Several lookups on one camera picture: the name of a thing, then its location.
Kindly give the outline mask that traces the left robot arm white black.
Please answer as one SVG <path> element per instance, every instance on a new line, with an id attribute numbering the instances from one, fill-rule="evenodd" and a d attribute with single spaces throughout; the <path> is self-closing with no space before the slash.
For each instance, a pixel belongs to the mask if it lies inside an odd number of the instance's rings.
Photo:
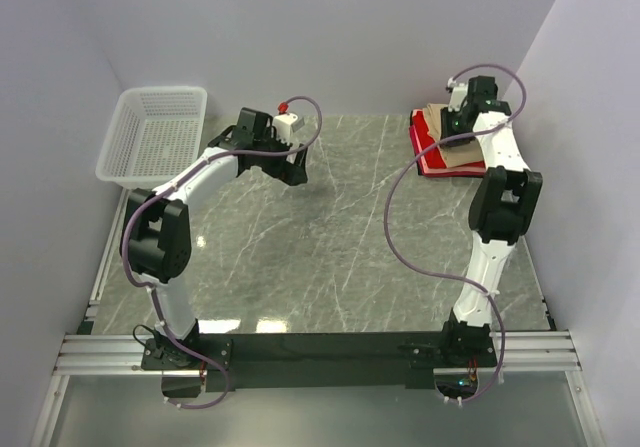
<path id="1" fill-rule="evenodd" d="M 157 316 L 155 342 L 176 368 L 193 366 L 200 355 L 198 320 L 183 276 L 193 246 L 191 213 L 254 167 L 288 186 L 307 183 L 309 147 L 294 139 L 303 124 L 287 102 L 275 116 L 243 108 L 236 123 L 183 172 L 154 189 L 130 193 L 120 241 L 125 275 L 148 292 Z"/>

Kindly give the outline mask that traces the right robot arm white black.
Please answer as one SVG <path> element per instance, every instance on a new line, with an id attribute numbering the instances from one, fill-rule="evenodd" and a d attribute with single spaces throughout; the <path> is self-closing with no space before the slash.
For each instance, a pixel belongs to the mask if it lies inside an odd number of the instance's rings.
<path id="1" fill-rule="evenodd" d="M 441 109 L 444 146 L 463 147 L 475 140 L 485 165 L 468 214 L 472 253 L 466 281 L 438 344 L 442 360 L 460 366 L 491 349 L 492 302 L 509 256 L 529 229 L 543 178 L 522 157 L 511 109 L 498 99 L 494 78 L 451 78 L 447 90 L 449 104 Z"/>

